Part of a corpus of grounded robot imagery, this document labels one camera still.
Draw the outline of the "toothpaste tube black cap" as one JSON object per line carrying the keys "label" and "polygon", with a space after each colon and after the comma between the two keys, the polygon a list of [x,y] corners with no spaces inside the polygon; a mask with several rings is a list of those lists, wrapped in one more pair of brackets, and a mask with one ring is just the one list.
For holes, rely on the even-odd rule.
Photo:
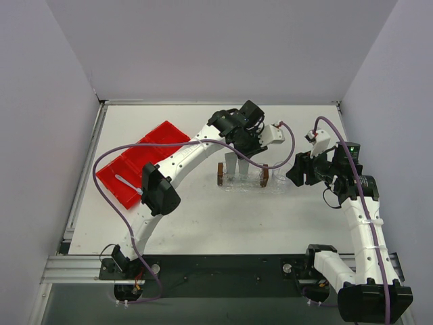
{"label": "toothpaste tube black cap", "polygon": [[225,154],[225,166],[226,166],[226,175],[228,179],[233,179],[235,176],[237,164],[237,155],[235,152],[228,152]]}

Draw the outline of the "clear plastic cup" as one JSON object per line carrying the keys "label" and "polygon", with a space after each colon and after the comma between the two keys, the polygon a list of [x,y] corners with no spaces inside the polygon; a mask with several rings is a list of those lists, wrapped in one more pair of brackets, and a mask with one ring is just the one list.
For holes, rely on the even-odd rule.
{"label": "clear plastic cup", "polygon": [[273,181],[278,183],[288,183],[290,180],[286,177],[286,173],[292,168],[290,162],[286,163],[278,169],[273,169],[271,171],[271,177]]}

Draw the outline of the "toothpaste tube green cap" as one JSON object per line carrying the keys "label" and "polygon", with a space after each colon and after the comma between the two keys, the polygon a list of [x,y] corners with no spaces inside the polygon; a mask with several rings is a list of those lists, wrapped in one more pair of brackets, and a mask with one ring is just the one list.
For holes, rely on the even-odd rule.
{"label": "toothpaste tube green cap", "polygon": [[238,166],[239,166],[240,179],[247,179],[250,163],[247,160],[239,159]]}

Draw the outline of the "clear tray brown handles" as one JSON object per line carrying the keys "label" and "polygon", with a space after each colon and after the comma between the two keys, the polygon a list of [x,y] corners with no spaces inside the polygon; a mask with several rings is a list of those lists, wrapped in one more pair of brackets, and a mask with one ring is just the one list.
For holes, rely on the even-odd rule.
{"label": "clear tray brown handles", "polygon": [[219,162],[217,165],[216,183],[223,191],[245,194],[284,194],[294,188],[291,181],[288,183],[273,181],[271,171],[272,169],[258,169],[250,165],[247,179],[240,179],[238,169],[235,170],[234,178],[228,179],[225,163]]}

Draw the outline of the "grey toothbrush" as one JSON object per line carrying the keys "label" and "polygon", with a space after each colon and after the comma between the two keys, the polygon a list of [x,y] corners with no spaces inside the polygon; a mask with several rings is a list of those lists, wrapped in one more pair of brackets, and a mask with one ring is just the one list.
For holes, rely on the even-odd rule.
{"label": "grey toothbrush", "polygon": [[129,181],[127,181],[125,178],[123,178],[119,174],[115,174],[115,178],[117,180],[119,180],[120,182],[122,182],[124,185],[126,185],[126,186],[130,187],[131,189],[133,189],[134,191],[136,191],[136,193],[138,193],[139,195],[143,194],[143,191],[141,188],[135,187],[133,184],[131,184]]}

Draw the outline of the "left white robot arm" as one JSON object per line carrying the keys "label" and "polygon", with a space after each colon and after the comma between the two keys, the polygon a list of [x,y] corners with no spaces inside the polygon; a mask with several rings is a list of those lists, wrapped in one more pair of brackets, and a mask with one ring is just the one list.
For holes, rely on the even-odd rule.
{"label": "left white robot arm", "polygon": [[265,113],[248,100],[240,109],[216,111],[197,135],[174,154],[142,168],[141,203],[150,209],[149,217],[127,224],[128,234],[112,251],[114,269],[123,278],[132,278],[139,269],[145,246],[160,220],[180,204],[177,187],[210,155],[227,145],[235,155],[248,159],[267,149],[260,143],[260,125]]}

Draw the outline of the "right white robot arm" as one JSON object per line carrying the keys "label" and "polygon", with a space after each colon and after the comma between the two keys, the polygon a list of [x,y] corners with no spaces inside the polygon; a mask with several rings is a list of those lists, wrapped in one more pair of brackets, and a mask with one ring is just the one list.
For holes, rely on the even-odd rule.
{"label": "right white robot arm", "polygon": [[363,175],[360,145],[338,142],[316,156],[298,153],[286,173],[295,186],[324,183],[337,197],[348,222],[354,248],[355,268],[350,269],[337,250],[311,244],[308,268],[319,272],[338,295],[338,311],[346,322],[394,324],[413,302],[410,287],[394,270],[382,231],[380,195],[374,177]]}

